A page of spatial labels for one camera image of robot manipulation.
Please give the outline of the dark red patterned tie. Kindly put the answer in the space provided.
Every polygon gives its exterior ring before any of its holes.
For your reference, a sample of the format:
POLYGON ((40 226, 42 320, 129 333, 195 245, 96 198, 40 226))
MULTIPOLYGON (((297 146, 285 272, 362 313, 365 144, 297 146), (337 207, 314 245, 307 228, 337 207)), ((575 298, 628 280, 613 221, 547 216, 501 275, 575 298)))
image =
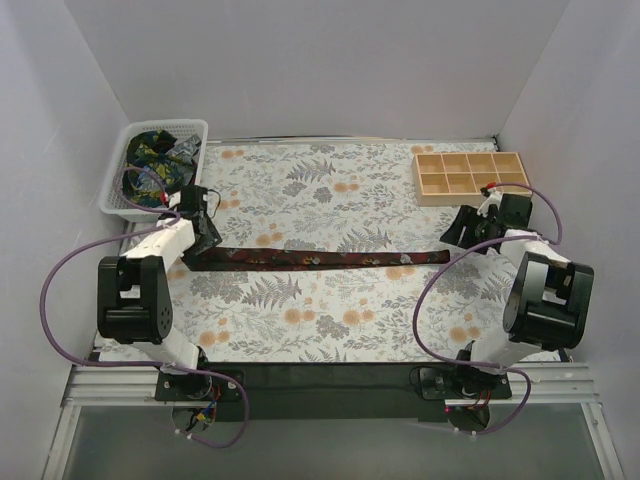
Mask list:
POLYGON ((270 248, 213 247, 185 253, 182 262, 191 271, 323 271, 364 268, 441 265, 450 261, 448 249, 426 252, 329 252, 270 248))

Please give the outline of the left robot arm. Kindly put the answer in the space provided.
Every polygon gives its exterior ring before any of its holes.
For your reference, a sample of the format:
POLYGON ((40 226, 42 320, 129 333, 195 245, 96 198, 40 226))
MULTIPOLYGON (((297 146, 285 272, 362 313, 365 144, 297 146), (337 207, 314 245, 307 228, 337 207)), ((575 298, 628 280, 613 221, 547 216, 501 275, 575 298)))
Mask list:
POLYGON ((157 231, 119 257, 106 257, 98 267, 97 327, 99 334, 131 345, 159 364, 161 371, 179 375, 178 387, 193 400, 205 398, 213 386, 211 373, 198 366, 198 347, 173 326, 167 279, 180 260, 193 263, 221 236, 207 211, 209 191, 190 185, 170 204, 179 219, 164 214, 157 231))

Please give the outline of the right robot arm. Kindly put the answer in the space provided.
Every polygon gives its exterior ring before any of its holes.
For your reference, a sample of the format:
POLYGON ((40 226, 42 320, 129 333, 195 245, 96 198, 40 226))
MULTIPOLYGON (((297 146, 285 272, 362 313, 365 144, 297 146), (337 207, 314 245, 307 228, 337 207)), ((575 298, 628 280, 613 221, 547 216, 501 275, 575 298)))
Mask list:
POLYGON ((575 348, 584 334, 594 280, 591 267, 557 254, 539 237, 528 238, 529 197, 495 188, 484 188, 482 195, 479 207, 460 207, 440 240, 469 249, 501 239, 494 248, 517 268, 517 275, 502 326, 460 350, 457 358, 468 363, 449 367, 443 375, 443 385, 469 398, 500 383, 500 372, 487 363, 511 367, 542 351, 575 348))

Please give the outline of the silver blue patterned tie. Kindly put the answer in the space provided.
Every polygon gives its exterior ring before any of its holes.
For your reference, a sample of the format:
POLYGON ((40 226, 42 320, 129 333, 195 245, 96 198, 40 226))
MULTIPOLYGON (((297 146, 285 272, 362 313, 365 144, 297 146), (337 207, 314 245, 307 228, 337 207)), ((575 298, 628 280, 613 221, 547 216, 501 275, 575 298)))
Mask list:
POLYGON ((173 160, 180 174, 180 179, 177 185, 166 194, 173 194, 195 180, 200 150, 201 139, 198 135, 192 135, 182 142, 177 140, 174 147, 168 152, 168 155, 173 160))

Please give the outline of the wooden compartment box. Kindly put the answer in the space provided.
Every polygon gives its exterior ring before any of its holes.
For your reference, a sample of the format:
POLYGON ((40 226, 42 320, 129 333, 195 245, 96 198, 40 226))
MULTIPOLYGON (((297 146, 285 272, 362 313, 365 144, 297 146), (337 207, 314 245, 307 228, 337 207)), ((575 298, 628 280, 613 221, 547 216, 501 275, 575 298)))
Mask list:
POLYGON ((412 168, 420 207, 479 206, 490 183, 529 184, 516 152, 418 153, 412 168))

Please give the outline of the white plastic basket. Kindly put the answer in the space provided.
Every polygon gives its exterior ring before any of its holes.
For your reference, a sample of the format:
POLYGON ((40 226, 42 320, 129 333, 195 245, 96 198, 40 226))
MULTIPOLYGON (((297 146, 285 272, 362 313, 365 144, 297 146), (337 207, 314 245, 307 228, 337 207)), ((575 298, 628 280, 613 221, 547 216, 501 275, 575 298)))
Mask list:
POLYGON ((99 205, 129 222, 153 222, 171 194, 200 182, 208 124, 201 119, 149 120, 121 133, 99 205))

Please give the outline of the floral table mat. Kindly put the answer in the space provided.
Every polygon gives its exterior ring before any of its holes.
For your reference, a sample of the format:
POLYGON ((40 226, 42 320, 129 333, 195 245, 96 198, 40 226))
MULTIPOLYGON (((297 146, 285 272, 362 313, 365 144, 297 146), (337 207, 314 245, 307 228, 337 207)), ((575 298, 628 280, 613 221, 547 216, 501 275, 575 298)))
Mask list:
MULTIPOLYGON (((415 198, 414 155, 490 142, 211 145, 201 181, 227 247, 339 252, 440 248, 452 208, 415 198)), ((174 324, 214 361, 420 361, 501 327, 515 269, 473 254, 433 265, 168 273, 174 324)))

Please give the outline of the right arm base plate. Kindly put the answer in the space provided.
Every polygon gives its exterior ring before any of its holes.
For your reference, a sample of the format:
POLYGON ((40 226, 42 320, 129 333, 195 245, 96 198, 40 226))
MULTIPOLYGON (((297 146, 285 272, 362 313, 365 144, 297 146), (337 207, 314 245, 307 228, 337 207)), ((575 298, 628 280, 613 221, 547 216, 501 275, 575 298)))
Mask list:
POLYGON ((493 375, 473 367, 449 364, 419 365, 409 373, 410 385, 425 400, 510 399, 506 375, 493 375))

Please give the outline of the aluminium frame rail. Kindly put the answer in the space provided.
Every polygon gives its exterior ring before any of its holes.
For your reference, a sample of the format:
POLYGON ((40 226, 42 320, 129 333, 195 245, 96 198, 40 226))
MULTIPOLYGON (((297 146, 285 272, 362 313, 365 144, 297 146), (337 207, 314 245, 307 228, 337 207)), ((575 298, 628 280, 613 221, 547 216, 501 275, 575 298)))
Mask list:
POLYGON ((75 368, 47 479, 621 479, 587 366, 528 363, 484 408, 421 364, 236 364, 215 423, 150 368, 75 368))

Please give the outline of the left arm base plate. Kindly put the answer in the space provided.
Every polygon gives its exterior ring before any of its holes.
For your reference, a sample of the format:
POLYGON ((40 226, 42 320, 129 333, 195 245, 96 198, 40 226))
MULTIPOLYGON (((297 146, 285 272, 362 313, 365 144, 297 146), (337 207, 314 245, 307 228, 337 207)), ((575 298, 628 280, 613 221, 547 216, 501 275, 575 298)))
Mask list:
POLYGON ((241 394, 234 382, 219 376, 160 372, 154 399, 162 402, 235 402, 241 400, 241 394))

